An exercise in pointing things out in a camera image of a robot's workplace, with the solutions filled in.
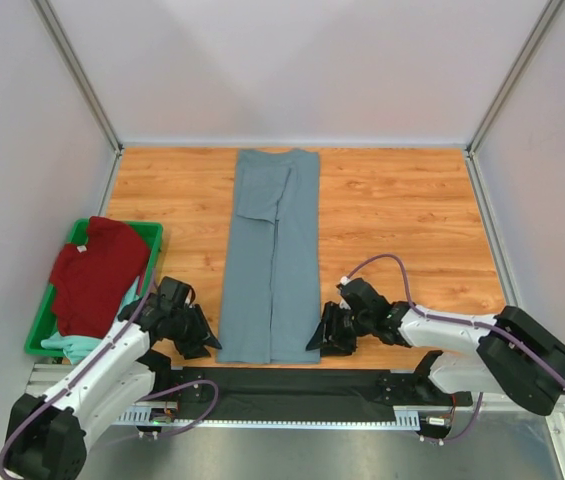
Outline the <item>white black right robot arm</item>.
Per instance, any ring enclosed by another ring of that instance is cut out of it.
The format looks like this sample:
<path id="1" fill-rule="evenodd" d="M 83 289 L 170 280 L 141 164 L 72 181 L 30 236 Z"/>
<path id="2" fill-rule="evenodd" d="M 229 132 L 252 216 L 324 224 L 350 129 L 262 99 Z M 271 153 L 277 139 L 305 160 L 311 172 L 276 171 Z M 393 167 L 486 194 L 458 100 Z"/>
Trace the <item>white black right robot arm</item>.
<path id="1" fill-rule="evenodd" d="M 424 403 L 446 394 L 492 393 L 547 416 L 565 396 L 565 344 L 518 307 L 453 316 L 384 298 L 329 302 L 306 348 L 349 356 L 365 335 L 388 346 L 426 349 L 412 379 Z"/>

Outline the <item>blue grey t shirt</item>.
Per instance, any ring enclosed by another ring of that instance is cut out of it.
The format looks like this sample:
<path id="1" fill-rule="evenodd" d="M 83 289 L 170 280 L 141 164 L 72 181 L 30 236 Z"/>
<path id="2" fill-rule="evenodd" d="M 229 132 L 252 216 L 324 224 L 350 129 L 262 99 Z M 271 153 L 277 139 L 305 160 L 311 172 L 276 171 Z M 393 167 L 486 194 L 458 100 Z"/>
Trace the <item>blue grey t shirt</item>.
<path id="1" fill-rule="evenodd" d="M 317 364 L 320 159 L 241 150 L 219 319 L 220 363 Z"/>

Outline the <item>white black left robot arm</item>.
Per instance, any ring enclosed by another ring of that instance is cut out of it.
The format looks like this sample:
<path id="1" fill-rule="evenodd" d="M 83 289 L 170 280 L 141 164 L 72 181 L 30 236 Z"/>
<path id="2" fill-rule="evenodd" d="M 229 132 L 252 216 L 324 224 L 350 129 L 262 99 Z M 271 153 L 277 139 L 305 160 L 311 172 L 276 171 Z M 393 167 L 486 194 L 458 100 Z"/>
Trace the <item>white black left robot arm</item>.
<path id="1" fill-rule="evenodd" d="M 207 379 L 172 387 L 170 373 L 149 363 L 153 343 L 176 333 L 182 314 L 139 304 L 55 385 L 39 396 L 23 394 L 11 409 L 0 478 L 75 479 L 94 444 L 136 402 L 187 388 L 217 392 Z"/>

